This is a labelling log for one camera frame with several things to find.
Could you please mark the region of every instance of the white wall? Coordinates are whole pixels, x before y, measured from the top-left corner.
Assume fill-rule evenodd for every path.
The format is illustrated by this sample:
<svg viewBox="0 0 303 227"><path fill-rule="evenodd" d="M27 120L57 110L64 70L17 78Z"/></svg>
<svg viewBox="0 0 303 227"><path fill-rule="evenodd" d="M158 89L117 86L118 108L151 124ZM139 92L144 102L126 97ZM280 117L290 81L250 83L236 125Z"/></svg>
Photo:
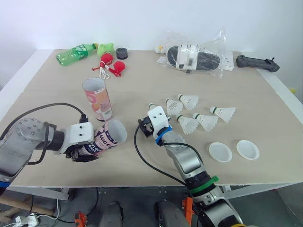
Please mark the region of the white wall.
<svg viewBox="0 0 303 227"><path fill-rule="evenodd" d="M0 86L35 49L113 42L149 50L167 30L212 37L221 27L227 48L275 57L276 73L303 89L302 0L6 0L0 5Z"/></svg>

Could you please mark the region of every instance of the white power strip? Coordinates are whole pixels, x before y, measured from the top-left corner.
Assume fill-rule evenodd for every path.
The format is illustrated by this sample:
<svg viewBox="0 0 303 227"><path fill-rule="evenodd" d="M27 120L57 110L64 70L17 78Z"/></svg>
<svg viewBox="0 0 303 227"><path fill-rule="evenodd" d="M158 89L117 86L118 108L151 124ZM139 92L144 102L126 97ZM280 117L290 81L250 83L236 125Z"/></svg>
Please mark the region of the white power strip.
<svg viewBox="0 0 303 227"><path fill-rule="evenodd" d="M228 70L228 71L233 70L233 54L232 54L232 51L226 51L223 69Z"/></svg>
<svg viewBox="0 0 303 227"><path fill-rule="evenodd" d="M39 224L39 221L35 213L31 213L27 217L18 216L15 218L15 220L16 220L16 224L13 227L20 227L24 225L28 225L28 227L35 227Z"/></svg>

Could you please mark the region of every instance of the green toy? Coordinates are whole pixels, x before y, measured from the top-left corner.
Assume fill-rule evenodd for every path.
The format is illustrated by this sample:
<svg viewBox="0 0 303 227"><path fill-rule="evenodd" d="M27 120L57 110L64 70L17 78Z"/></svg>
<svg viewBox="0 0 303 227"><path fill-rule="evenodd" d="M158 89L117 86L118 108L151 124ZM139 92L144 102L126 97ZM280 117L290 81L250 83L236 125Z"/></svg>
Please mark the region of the green toy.
<svg viewBox="0 0 303 227"><path fill-rule="evenodd" d="M110 53L111 55L113 55L115 53L113 43L99 45L98 50L97 50L98 56L102 56L105 53Z"/></svg>

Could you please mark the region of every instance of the blue ring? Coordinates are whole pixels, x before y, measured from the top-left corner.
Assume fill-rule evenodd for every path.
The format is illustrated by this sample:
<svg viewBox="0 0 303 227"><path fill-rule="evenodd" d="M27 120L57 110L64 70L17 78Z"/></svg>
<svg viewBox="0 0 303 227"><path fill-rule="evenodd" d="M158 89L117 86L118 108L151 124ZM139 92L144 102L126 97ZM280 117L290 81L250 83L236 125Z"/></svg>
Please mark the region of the blue ring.
<svg viewBox="0 0 303 227"><path fill-rule="evenodd" d="M10 185L10 182L0 181L0 188L7 188Z"/></svg>
<svg viewBox="0 0 303 227"><path fill-rule="evenodd" d="M163 136L165 133L167 133L168 131L172 131L172 127L171 127L170 124L169 124L169 128L166 129L164 132L162 132L162 133L160 134L160 136L156 139L156 144L157 144L157 145L158 145L159 140L161 140L162 136Z"/></svg>

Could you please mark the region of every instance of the green plastic bottle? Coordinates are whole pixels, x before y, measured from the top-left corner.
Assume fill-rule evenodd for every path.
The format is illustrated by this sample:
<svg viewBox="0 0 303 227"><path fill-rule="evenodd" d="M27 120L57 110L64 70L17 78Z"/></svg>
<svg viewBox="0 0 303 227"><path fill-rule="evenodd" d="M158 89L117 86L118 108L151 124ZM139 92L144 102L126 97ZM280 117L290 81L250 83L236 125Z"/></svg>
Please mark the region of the green plastic bottle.
<svg viewBox="0 0 303 227"><path fill-rule="evenodd" d="M69 65L74 61L86 58L97 48L98 44L82 44L57 54L56 58L61 65Z"/></svg>

